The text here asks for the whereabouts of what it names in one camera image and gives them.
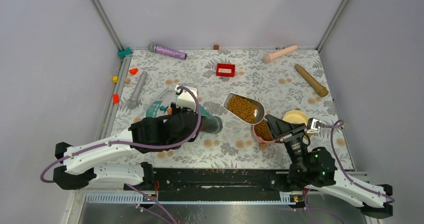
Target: red block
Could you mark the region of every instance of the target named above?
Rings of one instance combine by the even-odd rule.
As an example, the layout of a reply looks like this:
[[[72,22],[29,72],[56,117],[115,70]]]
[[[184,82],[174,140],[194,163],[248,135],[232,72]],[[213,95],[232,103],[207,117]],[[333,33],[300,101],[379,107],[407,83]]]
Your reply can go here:
[[[135,75],[138,72],[138,70],[139,70],[138,68],[133,68],[133,69],[130,69],[129,73],[132,75]]]
[[[117,93],[115,93],[114,95],[113,95],[113,103],[119,103],[119,96],[118,96],[118,94]]]
[[[223,77],[234,77],[236,75],[236,66],[234,64],[219,63],[216,66],[216,75]]]

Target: table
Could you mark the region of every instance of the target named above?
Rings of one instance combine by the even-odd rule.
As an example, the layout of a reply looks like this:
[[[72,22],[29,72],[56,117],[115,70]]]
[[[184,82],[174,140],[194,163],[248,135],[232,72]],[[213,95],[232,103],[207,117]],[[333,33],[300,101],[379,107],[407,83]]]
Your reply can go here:
[[[273,50],[182,51],[188,55],[186,60],[147,50],[134,51],[129,68],[137,67],[139,72],[135,76],[128,75],[131,83],[123,88],[111,134],[119,133],[143,118],[158,95],[177,84],[198,88],[200,104],[212,115],[222,118],[222,131],[214,135],[200,133],[194,142],[186,143],[178,150],[124,157],[113,163],[134,165],[149,162],[158,168],[288,169],[291,161],[283,144],[271,144],[261,151],[252,137],[252,127],[222,107],[229,92],[259,100],[267,114],[280,118],[284,113],[300,108],[309,117],[327,124],[339,119],[331,94],[324,98],[317,96],[294,69],[295,64],[300,64],[328,89],[316,50],[296,50],[268,64],[262,62],[262,56]],[[236,76],[217,77],[217,63],[235,64]],[[148,78],[140,96],[141,105],[130,110],[126,101],[144,70],[148,72]],[[310,139],[310,150],[323,146],[331,152],[330,129],[322,129]],[[335,132],[334,140],[343,167],[353,169],[342,131]]]

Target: beige cylinder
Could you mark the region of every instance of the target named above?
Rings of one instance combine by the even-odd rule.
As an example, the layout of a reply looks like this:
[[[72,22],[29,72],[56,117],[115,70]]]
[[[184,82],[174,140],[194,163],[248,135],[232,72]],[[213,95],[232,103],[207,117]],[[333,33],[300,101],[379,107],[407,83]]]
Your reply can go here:
[[[315,93],[317,93],[320,97],[325,97],[329,93],[327,88],[322,86],[318,81],[314,79],[302,66],[296,64],[294,66],[296,71],[306,80],[306,82],[312,86],[312,88],[315,90]]]
[[[270,63],[276,58],[279,58],[283,55],[286,55],[290,52],[295,51],[297,48],[298,48],[297,45],[293,45],[293,46],[290,46],[290,47],[287,47],[287,48],[283,48],[282,50],[279,50],[279,51],[274,52],[274,53],[267,53],[262,57],[262,61],[264,63]]]

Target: wall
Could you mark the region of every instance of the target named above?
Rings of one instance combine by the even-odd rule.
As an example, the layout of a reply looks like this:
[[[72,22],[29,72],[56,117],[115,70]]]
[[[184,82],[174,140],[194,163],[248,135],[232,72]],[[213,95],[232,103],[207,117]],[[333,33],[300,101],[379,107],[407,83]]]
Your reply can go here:
[[[360,171],[393,186],[385,224],[422,223],[422,0],[351,0],[321,57]]]
[[[94,141],[116,51],[90,0],[0,0],[1,223],[61,223],[69,192],[39,175]]]
[[[341,0],[100,0],[124,46],[315,48]]]

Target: gray floor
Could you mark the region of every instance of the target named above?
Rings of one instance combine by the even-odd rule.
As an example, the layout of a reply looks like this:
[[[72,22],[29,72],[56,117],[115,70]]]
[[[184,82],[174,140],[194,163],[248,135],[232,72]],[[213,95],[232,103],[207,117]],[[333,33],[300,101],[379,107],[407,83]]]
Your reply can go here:
[[[359,210],[338,198],[310,195],[310,207],[328,209],[346,224],[365,224]],[[180,224],[312,224],[306,211],[287,211],[287,206],[274,205],[168,205],[168,211]],[[154,206],[150,210],[166,214]],[[321,224],[340,224],[331,214],[312,211]],[[165,224],[149,213],[141,213],[135,205],[85,204],[79,224]]]

